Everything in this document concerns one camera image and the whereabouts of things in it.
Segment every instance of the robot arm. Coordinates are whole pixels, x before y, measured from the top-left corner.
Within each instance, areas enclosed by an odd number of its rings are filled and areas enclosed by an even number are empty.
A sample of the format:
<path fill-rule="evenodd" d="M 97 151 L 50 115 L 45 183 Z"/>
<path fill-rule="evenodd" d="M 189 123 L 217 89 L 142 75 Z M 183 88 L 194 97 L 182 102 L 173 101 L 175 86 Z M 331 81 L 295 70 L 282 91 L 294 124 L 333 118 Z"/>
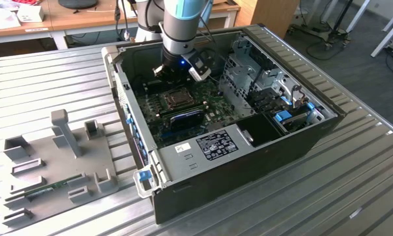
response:
<path fill-rule="evenodd" d="M 211 3 L 213 0 L 163 0 L 162 6 L 158 0 L 137 1 L 139 31 L 161 32 L 162 63 L 154 69 L 154 76 L 167 83 L 177 82 L 183 73 L 189 73 L 195 81 L 202 81 L 210 74 L 194 50 L 194 41 L 199 20 L 202 17 L 203 21 L 207 20 Z M 158 7 L 163 7 L 162 22 Z"/>

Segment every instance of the open computer tower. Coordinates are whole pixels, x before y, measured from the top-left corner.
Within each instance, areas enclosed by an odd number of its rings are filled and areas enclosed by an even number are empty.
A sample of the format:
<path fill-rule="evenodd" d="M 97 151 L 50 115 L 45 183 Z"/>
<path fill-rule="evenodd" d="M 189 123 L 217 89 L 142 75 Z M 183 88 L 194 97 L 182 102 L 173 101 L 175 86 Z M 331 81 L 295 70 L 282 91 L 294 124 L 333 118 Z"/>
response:
<path fill-rule="evenodd" d="M 137 191 L 158 224 L 302 157 L 345 116 L 247 29 L 206 38 L 195 43 L 211 61 L 202 82 L 154 78 L 161 41 L 103 49 Z"/>

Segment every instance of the green circuit board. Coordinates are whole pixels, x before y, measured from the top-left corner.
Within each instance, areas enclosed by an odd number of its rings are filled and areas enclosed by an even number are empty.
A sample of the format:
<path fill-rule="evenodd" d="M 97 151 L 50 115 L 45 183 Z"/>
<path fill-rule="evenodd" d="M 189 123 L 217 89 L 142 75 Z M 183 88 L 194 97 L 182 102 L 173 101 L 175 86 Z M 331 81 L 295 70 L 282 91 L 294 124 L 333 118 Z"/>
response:
<path fill-rule="evenodd" d="M 219 129 L 239 118 L 211 81 L 137 96 L 137 102 L 158 148 Z M 170 118 L 199 110 L 203 111 L 201 124 L 171 132 Z"/>

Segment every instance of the blue latch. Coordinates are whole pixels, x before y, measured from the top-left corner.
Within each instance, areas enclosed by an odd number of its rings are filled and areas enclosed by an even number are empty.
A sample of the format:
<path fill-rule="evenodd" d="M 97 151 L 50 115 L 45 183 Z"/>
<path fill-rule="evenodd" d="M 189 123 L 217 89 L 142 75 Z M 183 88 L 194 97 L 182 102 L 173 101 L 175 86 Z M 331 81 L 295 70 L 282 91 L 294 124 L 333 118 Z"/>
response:
<path fill-rule="evenodd" d="M 313 104 L 311 102 L 307 103 L 307 108 L 309 108 L 310 110 L 314 109 L 314 104 Z"/>
<path fill-rule="evenodd" d="M 281 111 L 274 115 L 274 118 L 277 119 L 277 121 L 282 121 L 286 120 L 287 118 L 291 118 L 293 116 L 290 115 L 290 113 L 287 111 Z"/>
<path fill-rule="evenodd" d="M 293 105 L 293 103 L 286 99 L 285 96 L 281 96 L 281 99 L 283 100 L 283 102 L 285 102 L 287 105 Z"/>
<path fill-rule="evenodd" d="M 151 178 L 150 171 L 141 171 L 138 174 L 139 174 L 139 181 L 145 181 Z"/>

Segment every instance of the warning label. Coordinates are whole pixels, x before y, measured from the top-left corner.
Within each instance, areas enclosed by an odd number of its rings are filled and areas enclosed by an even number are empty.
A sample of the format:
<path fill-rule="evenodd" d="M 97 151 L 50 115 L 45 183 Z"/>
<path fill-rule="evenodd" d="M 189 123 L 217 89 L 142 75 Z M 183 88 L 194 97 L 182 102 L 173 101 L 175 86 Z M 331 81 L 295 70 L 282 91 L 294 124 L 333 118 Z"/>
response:
<path fill-rule="evenodd" d="M 197 139 L 195 142 L 210 161 L 238 150 L 225 130 Z"/>

